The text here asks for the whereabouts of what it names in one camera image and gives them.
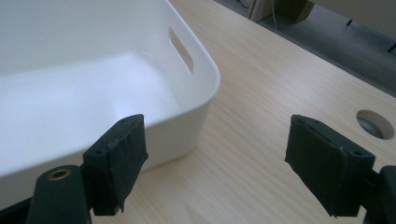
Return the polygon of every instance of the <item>table grommet hole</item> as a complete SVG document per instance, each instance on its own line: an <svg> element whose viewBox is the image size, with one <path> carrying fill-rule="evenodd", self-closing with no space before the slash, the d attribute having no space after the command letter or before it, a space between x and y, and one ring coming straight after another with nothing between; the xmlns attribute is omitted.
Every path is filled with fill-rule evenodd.
<svg viewBox="0 0 396 224"><path fill-rule="evenodd" d="M391 139L394 129L383 116L371 110L361 110L356 115L359 125L364 131L379 139Z"/></svg>

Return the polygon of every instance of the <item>wooden table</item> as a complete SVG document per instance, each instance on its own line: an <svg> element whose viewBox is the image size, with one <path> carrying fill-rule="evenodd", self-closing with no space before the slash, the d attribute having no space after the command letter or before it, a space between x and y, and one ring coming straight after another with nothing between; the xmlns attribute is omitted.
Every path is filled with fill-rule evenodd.
<svg viewBox="0 0 396 224"><path fill-rule="evenodd" d="M396 139L377 139L356 115L396 127L396 99L211 0L172 0L222 73L199 145L143 172L123 214L94 223L362 223L329 217L284 162L290 116L319 119L396 164Z"/></svg>

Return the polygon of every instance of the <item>cable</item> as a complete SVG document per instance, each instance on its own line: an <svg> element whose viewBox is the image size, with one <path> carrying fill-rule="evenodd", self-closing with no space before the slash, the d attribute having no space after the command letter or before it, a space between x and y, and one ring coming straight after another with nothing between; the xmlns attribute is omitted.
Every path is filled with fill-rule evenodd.
<svg viewBox="0 0 396 224"><path fill-rule="evenodd" d="M275 18L275 3L274 3L274 0L272 0L272 11L273 11L273 20L274 20L275 33L277 34L277 24L276 24L276 18Z"/></svg>

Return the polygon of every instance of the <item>white plastic bin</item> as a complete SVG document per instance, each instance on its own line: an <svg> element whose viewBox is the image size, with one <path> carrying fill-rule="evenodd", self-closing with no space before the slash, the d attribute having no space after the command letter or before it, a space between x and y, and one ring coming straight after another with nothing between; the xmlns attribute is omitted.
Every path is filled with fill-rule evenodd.
<svg viewBox="0 0 396 224"><path fill-rule="evenodd" d="M0 209L133 114L145 115L144 169L188 153L219 79L165 0L0 2Z"/></svg>

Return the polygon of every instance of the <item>gray floor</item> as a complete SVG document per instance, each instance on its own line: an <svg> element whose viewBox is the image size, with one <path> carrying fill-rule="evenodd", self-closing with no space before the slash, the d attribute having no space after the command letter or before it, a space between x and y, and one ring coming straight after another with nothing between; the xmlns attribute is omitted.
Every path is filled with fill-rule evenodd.
<svg viewBox="0 0 396 224"><path fill-rule="evenodd" d="M215 1L243 16L248 12L237 0ZM276 33L396 97L396 49L387 52L396 39L358 22L346 26L348 21L349 18L316 5L309 17L297 24L276 15ZM275 31L272 16L258 24Z"/></svg>

